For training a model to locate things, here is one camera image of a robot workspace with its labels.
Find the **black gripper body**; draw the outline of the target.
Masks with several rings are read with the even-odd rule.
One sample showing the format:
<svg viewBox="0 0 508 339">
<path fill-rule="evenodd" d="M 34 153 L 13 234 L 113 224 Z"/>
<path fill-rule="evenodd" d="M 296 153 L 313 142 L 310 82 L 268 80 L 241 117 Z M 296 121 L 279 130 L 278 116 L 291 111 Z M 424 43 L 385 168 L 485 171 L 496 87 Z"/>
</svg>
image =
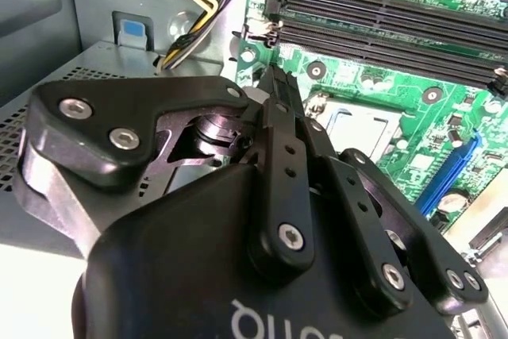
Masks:
<svg viewBox="0 0 508 339">
<path fill-rule="evenodd" d="M 248 254 L 255 170 L 209 174 L 115 222 L 72 301 L 77 338 L 450 338 L 414 283 L 403 310 L 364 300 L 340 199 L 309 193 L 314 261 L 266 279 Z"/>
</svg>

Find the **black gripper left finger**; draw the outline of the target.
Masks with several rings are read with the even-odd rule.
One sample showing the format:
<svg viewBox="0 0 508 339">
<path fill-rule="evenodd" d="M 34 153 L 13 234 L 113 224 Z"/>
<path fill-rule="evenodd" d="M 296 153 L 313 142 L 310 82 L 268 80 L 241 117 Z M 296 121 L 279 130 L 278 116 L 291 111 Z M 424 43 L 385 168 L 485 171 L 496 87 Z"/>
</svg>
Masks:
<svg viewBox="0 0 508 339">
<path fill-rule="evenodd" d="M 53 81 L 35 87 L 21 139 L 19 203 L 89 256 L 140 207 L 142 179 L 227 156 L 254 172 L 249 251 L 271 279 L 314 260 L 296 78 L 270 66 L 258 102 L 218 76 Z"/>
</svg>

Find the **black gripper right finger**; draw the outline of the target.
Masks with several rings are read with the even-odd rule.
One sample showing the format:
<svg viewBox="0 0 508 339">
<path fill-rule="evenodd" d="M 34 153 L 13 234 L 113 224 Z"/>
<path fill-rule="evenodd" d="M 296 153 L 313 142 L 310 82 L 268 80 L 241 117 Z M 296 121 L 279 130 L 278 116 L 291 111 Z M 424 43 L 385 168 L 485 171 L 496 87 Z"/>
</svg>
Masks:
<svg viewBox="0 0 508 339">
<path fill-rule="evenodd" d="M 287 78 L 310 166 L 338 206 L 354 288 L 368 309 L 391 316 L 422 297 L 454 316 L 484 304 L 489 291 L 478 273 L 362 152 L 335 152 L 324 128 L 306 117 L 297 79 Z"/>
</svg>

